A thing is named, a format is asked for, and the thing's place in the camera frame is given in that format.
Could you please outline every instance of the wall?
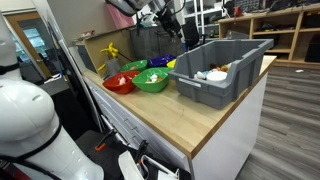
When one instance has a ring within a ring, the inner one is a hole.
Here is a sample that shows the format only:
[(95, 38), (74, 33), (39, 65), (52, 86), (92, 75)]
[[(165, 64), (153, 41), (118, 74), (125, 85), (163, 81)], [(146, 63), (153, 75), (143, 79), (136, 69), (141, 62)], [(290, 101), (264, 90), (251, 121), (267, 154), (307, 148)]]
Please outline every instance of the wall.
[(35, 8), (35, 6), (31, 0), (0, 0), (1, 12), (19, 11), (33, 8)]

